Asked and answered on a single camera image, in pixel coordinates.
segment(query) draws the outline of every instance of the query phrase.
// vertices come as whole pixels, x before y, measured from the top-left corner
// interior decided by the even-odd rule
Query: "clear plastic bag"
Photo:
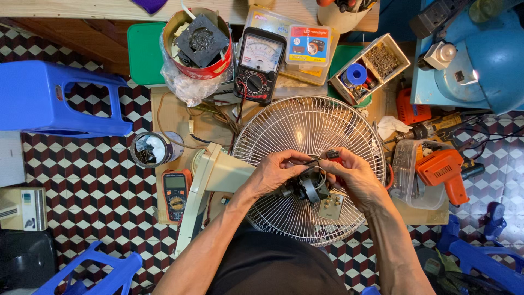
[[[160,34],[160,50],[162,51],[163,66],[160,74],[164,77],[166,85],[180,100],[188,107],[195,107],[202,99],[212,95],[220,83],[229,81],[233,75],[233,67],[230,65],[219,76],[207,80],[198,80],[186,76],[174,64],[173,59],[163,46],[163,37]]]

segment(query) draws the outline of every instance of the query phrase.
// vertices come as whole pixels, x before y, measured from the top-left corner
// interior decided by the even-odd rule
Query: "orange digital multimeter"
[[[182,218],[192,181],[188,169],[167,169],[162,173],[162,193],[166,200],[167,216],[170,221],[179,222]]]

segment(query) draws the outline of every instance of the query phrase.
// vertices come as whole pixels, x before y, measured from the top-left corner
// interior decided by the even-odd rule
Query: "white wire fan grill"
[[[232,155],[257,166],[267,154],[287,149],[320,156],[343,146],[369,162],[384,183],[385,159],[378,135],[352,107],[323,96],[295,96],[270,104],[240,133]],[[258,230],[295,238],[316,247],[352,234],[364,222],[348,197],[339,220],[318,216],[320,202],[309,206],[294,196],[260,198],[246,217]]]

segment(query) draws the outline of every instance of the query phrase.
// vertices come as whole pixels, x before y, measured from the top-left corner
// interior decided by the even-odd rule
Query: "blue sandal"
[[[484,227],[484,236],[488,241],[496,241],[498,236],[502,233],[506,227],[506,221],[504,220],[504,205],[498,202],[491,204],[491,220]]]

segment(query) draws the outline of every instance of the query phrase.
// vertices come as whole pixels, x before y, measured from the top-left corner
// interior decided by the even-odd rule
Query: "checkered tile floor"
[[[39,37],[23,35],[0,27],[0,62],[39,59],[77,68],[103,71],[103,65],[65,47]],[[132,251],[144,259],[143,267],[133,277],[133,294],[156,283],[173,261],[175,228],[160,225],[153,217],[156,186],[153,170],[134,164],[127,147],[136,133],[151,130],[149,89],[128,81],[120,89],[124,120],[133,122],[133,132],[123,137],[86,140],[23,134],[26,181],[47,190],[49,230],[55,239],[58,264],[63,267],[94,240],[101,240],[101,251],[124,258]],[[108,116],[107,93],[93,84],[77,83],[68,96],[75,109]],[[511,112],[487,121],[490,133],[509,134],[524,125],[524,116]],[[459,130],[457,138],[465,142],[481,136],[477,131]],[[490,142],[479,162],[486,173],[466,181],[471,201],[450,211],[460,218],[461,238],[480,246],[487,204],[506,205],[507,228],[501,243],[524,255],[524,138]],[[473,151],[466,151],[473,156]],[[433,247],[440,226],[407,226],[414,246]],[[348,290],[362,291],[380,285],[375,247],[366,226],[344,241],[326,247],[334,267]],[[510,257],[494,256],[512,267]],[[111,267],[90,264],[77,268],[87,285],[101,280]]]

